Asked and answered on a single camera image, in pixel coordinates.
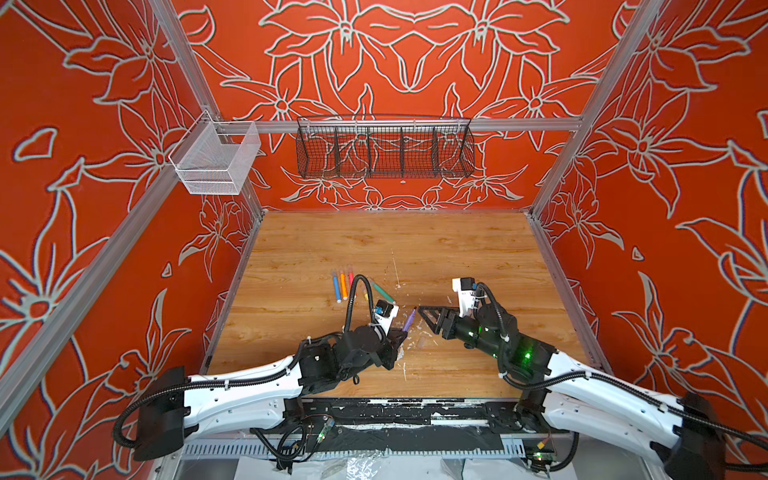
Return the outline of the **blue highlighter pen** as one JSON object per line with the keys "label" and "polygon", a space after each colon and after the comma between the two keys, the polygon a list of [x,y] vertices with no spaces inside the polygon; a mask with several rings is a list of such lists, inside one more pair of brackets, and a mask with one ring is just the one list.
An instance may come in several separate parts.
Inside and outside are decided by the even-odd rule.
{"label": "blue highlighter pen", "polygon": [[339,281],[338,274],[336,272],[332,272],[331,277],[333,281],[335,301],[336,303],[341,303],[343,300],[343,296],[342,296],[341,284]]}

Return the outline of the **purple highlighter pen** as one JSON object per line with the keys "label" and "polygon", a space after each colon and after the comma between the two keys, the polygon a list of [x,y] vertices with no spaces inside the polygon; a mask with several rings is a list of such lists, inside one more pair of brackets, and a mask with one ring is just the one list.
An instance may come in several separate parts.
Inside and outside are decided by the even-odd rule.
{"label": "purple highlighter pen", "polygon": [[403,326],[403,328],[402,328],[402,330],[403,330],[404,332],[409,332],[409,331],[410,331],[410,329],[411,329],[411,327],[412,327],[412,325],[413,325],[413,323],[414,323],[414,321],[415,321],[415,317],[416,317],[417,311],[418,311],[418,308],[417,308],[417,307],[414,307],[414,308],[411,310],[411,312],[410,312],[410,314],[408,315],[408,317],[407,317],[407,320],[406,320],[406,322],[405,322],[405,324],[404,324],[404,326]]}

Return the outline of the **orange highlighter pen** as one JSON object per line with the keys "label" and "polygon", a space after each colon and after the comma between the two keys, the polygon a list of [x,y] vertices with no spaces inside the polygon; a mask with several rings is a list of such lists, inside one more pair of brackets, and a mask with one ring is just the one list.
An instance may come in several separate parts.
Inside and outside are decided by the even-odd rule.
{"label": "orange highlighter pen", "polygon": [[345,272],[340,270],[339,274],[338,274],[338,278],[339,278],[339,283],[340,283],[342,299],[343,300],[348,300],[349,293],[348,293],[348,286],[347,286],[348,284],[347,284],[347,279],[346,279]]}

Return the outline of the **green highlighter pen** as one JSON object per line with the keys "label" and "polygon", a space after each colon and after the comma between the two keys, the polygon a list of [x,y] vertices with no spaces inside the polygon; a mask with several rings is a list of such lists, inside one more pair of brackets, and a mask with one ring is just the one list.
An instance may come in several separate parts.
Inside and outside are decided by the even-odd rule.
{"label": "green highlighter pen", "polygon": [[395,304],[396,300],[387,293],[378,283],[376,283],[374,280],[370,281],[372,287],[378,292],[378,294],[387,302],[391,304]]}

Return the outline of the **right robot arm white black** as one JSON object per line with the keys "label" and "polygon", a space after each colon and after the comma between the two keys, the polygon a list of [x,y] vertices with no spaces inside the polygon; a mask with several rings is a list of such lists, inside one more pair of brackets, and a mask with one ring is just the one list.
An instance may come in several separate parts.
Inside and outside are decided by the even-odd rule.
{"label": "right robot arm white black", "polygon": [[717,421],[703,397],[642,389],[589,367],[518,331],[514,316],[482,300],[471,307],[420,306],[430,330],[492,357],[499,376],[517,389],[518,422],[530,430],[570,431],[632,452],[671,479],[723,479],[729,472],[763,474],[765,463],[726,459],[728,438],[761,450],[765,440]]}

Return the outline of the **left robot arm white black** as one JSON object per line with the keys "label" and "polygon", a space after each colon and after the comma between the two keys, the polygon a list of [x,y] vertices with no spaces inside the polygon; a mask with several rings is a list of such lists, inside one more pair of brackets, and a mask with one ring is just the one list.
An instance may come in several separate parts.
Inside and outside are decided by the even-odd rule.
{"label": "left robot arm white black", "polygon": [[305,339],[295,354],[261,367],[213,377],[170,369],[116,418],[113,441],[143,462],[204,434],[272,429],[289,418],[294,399],[357,380],[371,366],[393,369],[407,336],[399,328],[364,325]]}

